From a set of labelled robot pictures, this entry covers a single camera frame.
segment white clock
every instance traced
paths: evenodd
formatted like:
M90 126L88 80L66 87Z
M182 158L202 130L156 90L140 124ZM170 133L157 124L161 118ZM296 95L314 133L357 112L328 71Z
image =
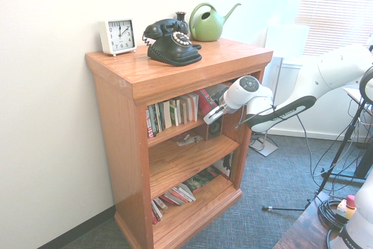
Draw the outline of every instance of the white clock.
M116 56L136 50L132 19L107 19L98 26L104 53Z

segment lamp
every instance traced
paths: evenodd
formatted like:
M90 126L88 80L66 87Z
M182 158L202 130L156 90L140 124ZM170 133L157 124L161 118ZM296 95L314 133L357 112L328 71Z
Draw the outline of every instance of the lamp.
M283 60L284 58L297 58L303 55L308 30L309 26L303 24L273 24L268 26L265 47L273 50L273 57L280 58L275 89L273 91L273 104L276 99ZM266 141L266 137L267 132L265 133L264 139L258 138L250 145L250 147L254 148L264 157L277 149L275 145Z

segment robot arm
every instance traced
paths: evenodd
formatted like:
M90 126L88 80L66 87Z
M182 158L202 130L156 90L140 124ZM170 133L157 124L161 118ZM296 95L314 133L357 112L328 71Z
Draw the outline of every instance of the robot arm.
M224 113L233 113L247 105L246 124L255 132L267 131L312 107L330 90L359 83L360 92L367 103L373 104L373 57L361 45L350 45L320 56L316 62L303 66L294 90L282 104L273 106L272 91L251 76L236 80L221 96L219 106L204 117L211 124ZM330 242L332 249L373 248L373 171L356 194L357 210Z
M294 90L282 104L273 106L272 91L252 76L236 80L224 92L219 106L204 117L213 123L225 113L233 113L247 105L246 124L254 132L269 130L272 126L311 108L325 93L358 80L370 67L373 57L362 45L350 45L318 57L304 65L298 74Z

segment green watering can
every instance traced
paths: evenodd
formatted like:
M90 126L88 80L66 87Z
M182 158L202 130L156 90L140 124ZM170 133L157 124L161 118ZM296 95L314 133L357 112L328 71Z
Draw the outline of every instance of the green watering can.
M194 8L191 18L189 20L189 27L191 28L191 33L195 40L209 42L209 41L216 41L220 38L221 33L223 31L223 26L229 16L232 14L233 10L238 6L241 5L237 3L234 5L231 11L225 16L221 17L217 14L215 8L209 3L201 3L196 8ZM194 25L193 19L194 14L196 11L203 7L208 6L211 8L210 12L205 12L201 14L195 21Z

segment rotary telephone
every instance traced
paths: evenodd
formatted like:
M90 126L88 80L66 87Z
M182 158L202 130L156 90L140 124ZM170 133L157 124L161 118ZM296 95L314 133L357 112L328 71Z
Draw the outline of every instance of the rotary telephone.
M166 19L151 24L142 36L142 40L149 46L147 56L174 66L200 61L200 45L192 44L187 34L188 25L179 20ZM156 41L150 44L144 37Z

